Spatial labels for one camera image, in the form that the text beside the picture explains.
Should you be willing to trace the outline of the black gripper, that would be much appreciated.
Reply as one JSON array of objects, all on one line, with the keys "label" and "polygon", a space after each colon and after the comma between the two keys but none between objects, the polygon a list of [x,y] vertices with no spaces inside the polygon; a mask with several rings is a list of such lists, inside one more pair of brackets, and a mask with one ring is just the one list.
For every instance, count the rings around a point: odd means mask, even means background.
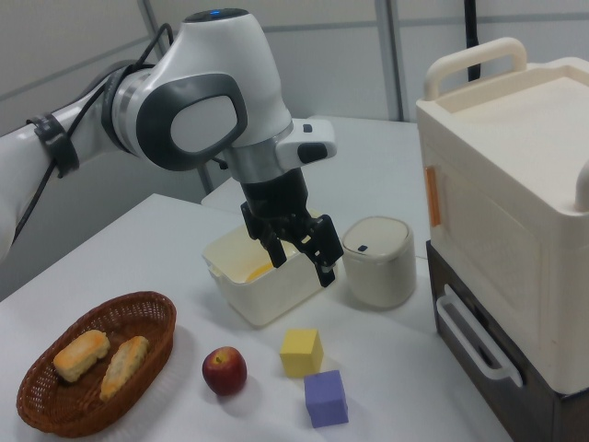
[{"label": "black gripper", "polygon": [[241,210],[248,233],[260,241],[272,266],[279,268],[286,262],[281,239],[294,241],[313,263],[320,285],[331,285],[336,279],[334,268],[343,255],[341,241],[328,215],[308,212],[302,170],[292,169],[273,180],[243,184],[242,190],[246,201]]}]

